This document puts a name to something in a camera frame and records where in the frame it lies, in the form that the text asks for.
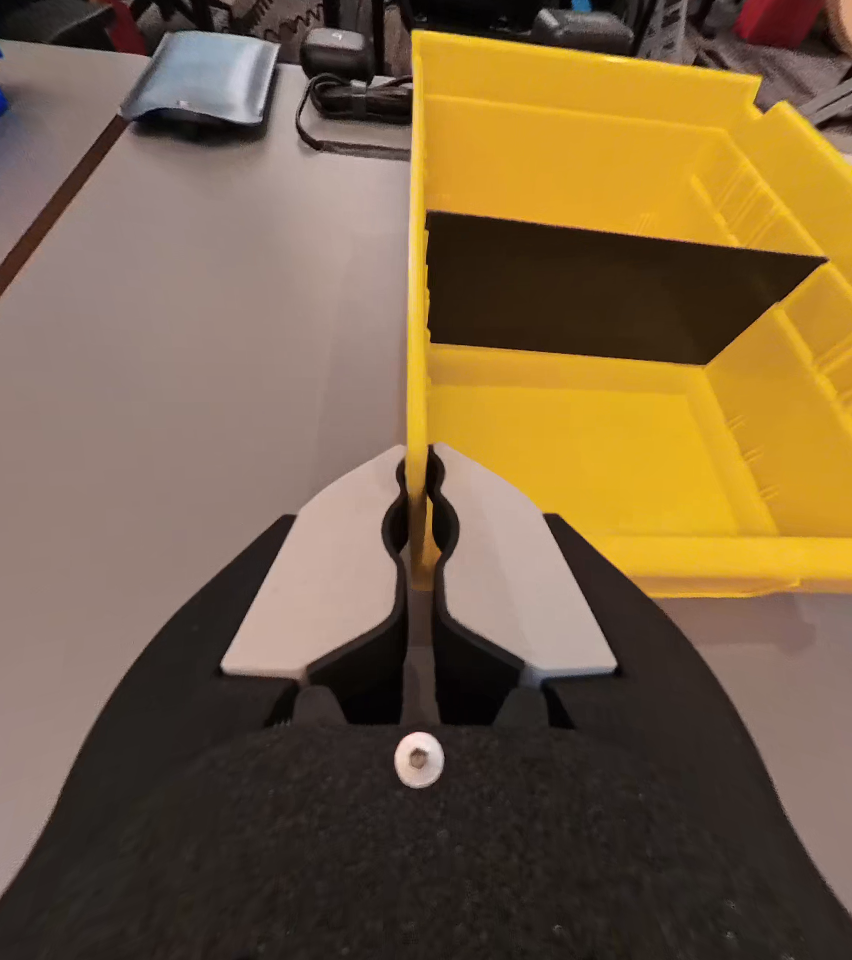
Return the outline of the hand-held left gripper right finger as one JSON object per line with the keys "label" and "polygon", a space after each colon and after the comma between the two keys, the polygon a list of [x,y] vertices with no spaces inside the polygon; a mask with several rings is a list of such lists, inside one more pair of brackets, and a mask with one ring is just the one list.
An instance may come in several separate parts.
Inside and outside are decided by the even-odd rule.
{"label": "hand-held left gripper right finger", "polygon": [[609,676],[617,660],[544,514],[518,488],[444,442],[434,507],[451,507],[455,544],[442,548],[453,626],[518,661],[524,687]]}

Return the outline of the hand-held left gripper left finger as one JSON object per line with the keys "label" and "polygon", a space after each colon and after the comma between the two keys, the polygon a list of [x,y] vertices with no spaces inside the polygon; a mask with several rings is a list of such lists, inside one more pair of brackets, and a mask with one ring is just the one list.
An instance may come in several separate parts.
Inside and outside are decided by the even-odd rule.
{"label": "hand-held left gripper left finger", "polygon": [[398,571],[383,524],[405,455],[402,445],[388,448],[299,511],[220,662],[223,674],[304,681],[384,623]]}

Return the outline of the yellow plastic bin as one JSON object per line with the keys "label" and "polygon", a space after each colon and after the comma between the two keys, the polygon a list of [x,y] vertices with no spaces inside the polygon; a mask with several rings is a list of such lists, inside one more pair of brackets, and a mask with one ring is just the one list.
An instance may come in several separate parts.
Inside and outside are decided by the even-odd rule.
{"label": "yellow plastic bin", "polygon": [[[408,485],[445,443],[655,597],[852,594],[852,166],[755,78],[412,40]],[[705,366],[432,342],[427,214],[827,258]]]}

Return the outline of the black bin divider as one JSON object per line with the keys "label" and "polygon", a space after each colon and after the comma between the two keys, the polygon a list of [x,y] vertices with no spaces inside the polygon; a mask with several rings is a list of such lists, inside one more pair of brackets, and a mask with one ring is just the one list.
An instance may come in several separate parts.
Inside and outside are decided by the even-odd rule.
{"label": "black bin divider", "polygon": [[827,258],[427,214],[432,342],[703,367]]}

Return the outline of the blue grey pouch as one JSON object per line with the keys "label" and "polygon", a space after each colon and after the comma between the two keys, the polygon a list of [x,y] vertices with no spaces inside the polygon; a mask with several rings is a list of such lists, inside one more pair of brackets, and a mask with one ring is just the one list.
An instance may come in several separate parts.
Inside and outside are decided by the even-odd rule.
{"label": "blue grey pouch", "polygon": [[281,47],[254,36],[166,34],[119,108],[140,133],[230,143],[264,137]]}

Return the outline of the red box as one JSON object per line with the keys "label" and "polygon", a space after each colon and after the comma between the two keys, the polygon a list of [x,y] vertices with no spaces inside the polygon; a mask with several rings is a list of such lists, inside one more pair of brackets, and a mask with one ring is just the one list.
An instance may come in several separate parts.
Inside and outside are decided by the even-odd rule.
{"label": "red box", "polygon": [[744,1],[732,31],[741,41],[794,50],[804,42],[824,1]]}

